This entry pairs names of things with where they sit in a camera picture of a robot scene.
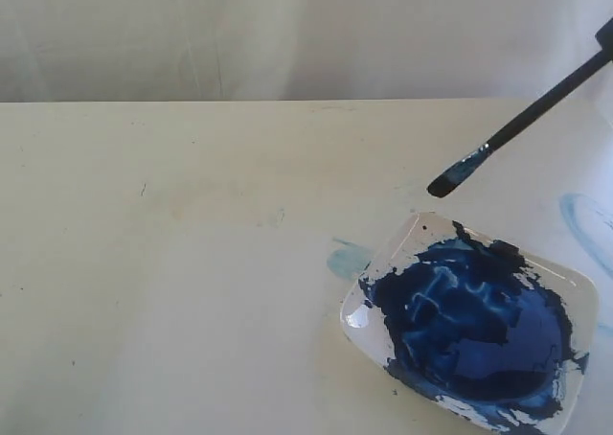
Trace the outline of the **white square paint plate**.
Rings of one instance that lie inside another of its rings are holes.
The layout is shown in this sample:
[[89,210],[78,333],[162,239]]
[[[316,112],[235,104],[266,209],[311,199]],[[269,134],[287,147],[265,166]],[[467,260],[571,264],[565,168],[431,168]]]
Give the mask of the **white square paint plate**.
[[360,272],[340,322],[372,362],[440,408],[499,434],[558,434],[598,307],[577,271],[427,212]]

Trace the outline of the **black paintbrush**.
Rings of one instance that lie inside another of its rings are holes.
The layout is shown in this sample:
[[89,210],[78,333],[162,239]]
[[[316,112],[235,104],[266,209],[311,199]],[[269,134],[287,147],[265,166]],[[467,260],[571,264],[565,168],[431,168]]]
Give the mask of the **black paintbrush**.
[[451,194],[481,167],[494,152],[517,137],[610,63],[612,61],[612,19],[609,19],[596,32],[595,38],[600,46],[597,53],[506,123],[483,145],[448,167],[427,186],[426,191],[437,198],[443,198]]

